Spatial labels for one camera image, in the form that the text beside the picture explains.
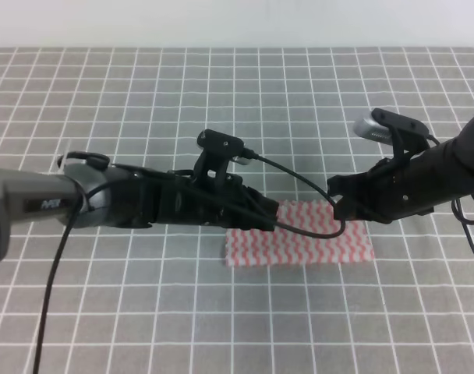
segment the black robotic arm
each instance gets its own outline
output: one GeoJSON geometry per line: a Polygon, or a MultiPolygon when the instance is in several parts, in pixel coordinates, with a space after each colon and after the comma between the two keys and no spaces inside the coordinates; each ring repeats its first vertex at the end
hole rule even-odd
{"type": "MultiPolygon", "coordinates": [[[[384,158],[365,173],[330,178],[328,195],[245,148],[241,139],[212,130],[197,138],[203,151],[193,170],[165,173],[110,164],[108,157],[86,152],[69,153],[68,158],[84,163],[67,164],[63,175],[0,169],[0,259],[6,255],[12,224],[48,217],[65,224],[72,208],[81,202],[76,228],[148,228],[160,223],[294,229],[277,222],[278,202],[245,187],[241,177],[227,172],[230,161],[257,159],[301,178],[334,204],[334,217],[342,227],[351,220],[388,224],[431,213],[438,204],[474,194],[474,118],[457,137],[434,147],[427,140],[436,140],[422,122],[382,109],[374,109],[355,126],[355,132],[392,145],[394,157],[384,158]],[[329,196],[341,198],[335,203],[329,196]]],[[[461,222],[468,221],[462,212],[459,216],[461,222]]],[[[329,238],[342,230],[332,235],[295,232],[329,238]]]]}

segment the white grid surface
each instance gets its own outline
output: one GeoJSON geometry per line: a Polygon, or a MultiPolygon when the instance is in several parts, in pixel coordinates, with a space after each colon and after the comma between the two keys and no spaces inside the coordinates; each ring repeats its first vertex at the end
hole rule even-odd
{"type": "MultiPolygon", "coordinates": [[[[391,154],[352,132],[375,107],[455,136],[474,115],[474,48],[3,48],[0,167],[53,172],[71,142],[191,168],[211,128],[325,186],[391,154]]],[[[275,199],[317,198],[268,166],[232,170],[275,199]]],[[[474,373],[474,257],[450,207],[436,211],[368,224],[374,263],[299,268],[226,268],[218,228],[75,230],[42,372],[474,373]]],[[[13,228],[0,374],[30,372],[61,234],[13,228]]]]}

